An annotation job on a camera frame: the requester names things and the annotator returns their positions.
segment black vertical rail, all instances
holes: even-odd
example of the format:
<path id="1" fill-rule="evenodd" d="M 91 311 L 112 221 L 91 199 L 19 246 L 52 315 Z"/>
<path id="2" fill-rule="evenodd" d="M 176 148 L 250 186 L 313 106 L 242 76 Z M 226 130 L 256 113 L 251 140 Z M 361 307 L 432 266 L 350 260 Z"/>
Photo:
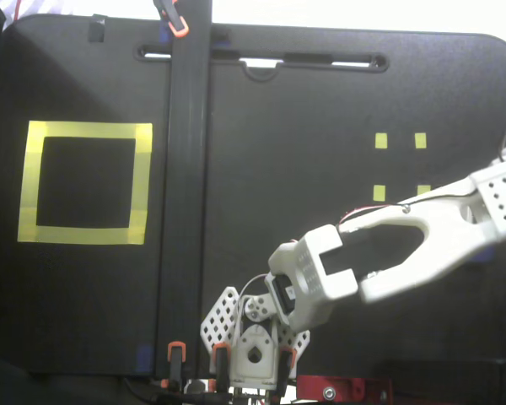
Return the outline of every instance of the black vertical rail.
<path id="1" fill-rule="evenodd" d="M 155 374 L 169 374 L 167 345 L 187 346 L 184 376 L 196 373 L 200 343 L 202 232 L 212 0 L 176 4 L 190 27 L 174 39 Z"/>

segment hole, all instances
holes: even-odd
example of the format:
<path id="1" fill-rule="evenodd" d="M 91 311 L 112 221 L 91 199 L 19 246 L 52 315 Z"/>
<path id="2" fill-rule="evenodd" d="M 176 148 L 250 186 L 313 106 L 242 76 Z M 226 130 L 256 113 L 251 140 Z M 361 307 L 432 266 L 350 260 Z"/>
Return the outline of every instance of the hole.
<path id="1" fill-rule="evenodd" d="M 386 63 L 387 63 L 386 58 L 383 57 L 382 55 L 377 55 L 371 62 L 371 64 L 373 66 L 376 66 L 377 68 L 382 68 L 386 66 Z"/>
<path id="2" fill-rule="evenodd" d="M 147 59 L 170 59 L 171 55 L 168 53 L 156 53 L 156 52 L 149 52 L 145 53 L 144 57 Z"/>
<path id="3" fill-rule="evenodd" d="M 247 354 L 247 358 L 251 363 L 257 364 L 262 360 L 262 352 L 259 350 L 257 346 L 255 346 L 252 350 L 250 350 Z"/>
<path id="4" fill-rule="evenodd" d="M 282 59 L 262 59 L 259 57 L 241 57 L 240 62 L 245 63 L 248 68 L 275 68 Z"/>
<path id="5" fill-rule="evenodd" d="M 344 66 L 347 68 L 368 68 L 369 62 L 332 62 L 332 66 Z"/>

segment cable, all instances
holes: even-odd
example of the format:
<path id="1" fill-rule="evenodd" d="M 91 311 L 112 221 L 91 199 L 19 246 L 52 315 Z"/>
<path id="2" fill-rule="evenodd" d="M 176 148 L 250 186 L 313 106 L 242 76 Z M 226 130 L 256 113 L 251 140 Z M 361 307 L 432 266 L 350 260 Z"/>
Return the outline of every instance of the cable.
<path id="1" fill-rule="evenodd" d="M 21 0 L 17 0 L 17 4 L 15 5 L 15 14 L 13 15 L 13 21 L 17 21 L 19 19 L 20 2 Z"/>
<path id="2" fill-rule="evenodd" d="M 376 210 L 376 209 L 381 209 L 381 208 L 386 208 L 386 207 L 401 207 L 403 209 L 410 210 L 410 207 L 412 205 L 418 204 L 419 202 L 423 203 L 424 201 L 439 200 L 440 198 L 465 198 L 465 197 L 470 197 L 470 196 L 476 194 L 477 192 L 478 192 L 478 190 L 476 189 L 476 190 L 469 192 L 467 194 L 440 194 L 438 196 L 424 197 L 424 198 L 420 198 L 419 200 L 416 200 L 416 201 L 410 201 L 410 202 L 404 202 L 404 203 L 370 205 L 370 206 L 366 206 L 366 207 L 355 208 L 352 211 L 349 211 L 348 213 L 343 215 L 343 217 L 339 221 L 338 225 L 341 225 L 348 218 L 352 217 L 353 215 L 356 215 L 357 213 L 362 213 L 363 211 L 369 211 L 372 209 Z"/>
<path id="3" fill-rule="evenodd" d="M 498 158 L 501 162 L 504 162 L 504 148 L 506 148 L 506 130 L 504 131 L 503 136 L 500 138 L 500 142 L 498 143 Z"/>
<path id="4" fill-rule="evenodd" d="M 175 405 L 182 403 L 188 403 L 190 405 L 229 405 L 229 401 L 232 399 L 232 394 L 228 392 L 199 392 L 196 394 L 183 394 L 181 392 L 168 392 L 160 390 L 152 395 L 152 398 L 147 399 L 139 394 L 133 388 L 131 382 L 124 378 L 127 390 L 139 401 L 147 403 L 148 405 L 156 405 L 160 400 L 171 402 Z"/>
<path id="5" fill-rule="evenodd" d="M 129 382 L 129 380 L 127 378 L 124 378 L 123 381 L 127 387 L 127 390 L 129 391 L 129 393 L 132 394 L 136 399 L 138 399 L 141 402 L 147 403 L 149 405 L 155 405 L 155 401 L 153 401 L 151 399 L 147 399 L 147 398 L 143 397 L 142 395 L 140 395 L 138 392 L 136 392 L 132 387 L 132 383 Z"/>
<path id="6" fill-rule="evenodd" d="M 244 288 L 240 291 L 240 294 L 238 295 L 238 305 L 237 305 L 237 309 L 238 311 L 236 312 L 236 315 L 238 316 L 237 318 L 237 321 L 239 320 L 240 316 L 242 315 L 242 305 L 240 303 L 240 298 L 242 298 L 242 295 L 244 295 L 244 292 L 245 290 L 251 285 L 251 283 L 253 283 L 254 281 L 258 280 L 259 278 L 264 278 L 266 277 L 268 274 L 264 273 L 264 274 L 257 274 L 254 278 L 252 278 L 250 281 L 248 281 L 247 283 L 245 283 L 245 286 Z"/>

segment yellow tape square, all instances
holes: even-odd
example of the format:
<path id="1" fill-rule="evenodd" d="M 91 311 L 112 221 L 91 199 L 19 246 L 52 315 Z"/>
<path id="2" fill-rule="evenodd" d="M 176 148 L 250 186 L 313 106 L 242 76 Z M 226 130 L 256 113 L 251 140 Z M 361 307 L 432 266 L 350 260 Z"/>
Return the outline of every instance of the yellow tape square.
<path id="1" fill-rule="evenodd" d="M 426 192 L 431 191 L 431 186 L 429 184 L 421 184 L 417 187 L 417 195 L 425 194 Z"/>
<path id="2" fill-rule="evenodd" d="M 17 241 L 73 245 L 144 244 L 152 134 L 152 124 L 31 121 L 24 153 Z M 135 139 L 132 207 L 128 228 L 93 229 L 37 225 L 41 155 L 45 138 L 48 137 Z"/>
<path id="3" fill-rule="evenodd" d="M 416 132 L 414 134 L 416 149 L 425 149 L 428 146 L 428 137 L 425 132 Z"/>
<path id="4" fill-rule="evenodd" d="M 377 132 L 374 135 L 374 146 L 376 149 L 388 148 L 388 134 L 384 132 Z"/>
<path id="5" fill-rule="evenodd" d="M 373 186 L 373 201 L 386 201 L 386 186 L 378 184 Z"/>

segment white background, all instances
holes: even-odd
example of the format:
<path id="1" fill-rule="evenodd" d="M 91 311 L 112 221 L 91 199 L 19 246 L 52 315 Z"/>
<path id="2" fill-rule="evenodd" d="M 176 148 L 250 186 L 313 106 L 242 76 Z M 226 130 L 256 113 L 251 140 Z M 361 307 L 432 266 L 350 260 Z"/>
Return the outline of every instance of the white background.
<path id="1" fill-rule="evenodd" d="M 158 18 L 152 0 L 76 0 L 73 13 Z M 213 0 L 213 22 L 468 32 L 506 41 L 506 0 Z"/>

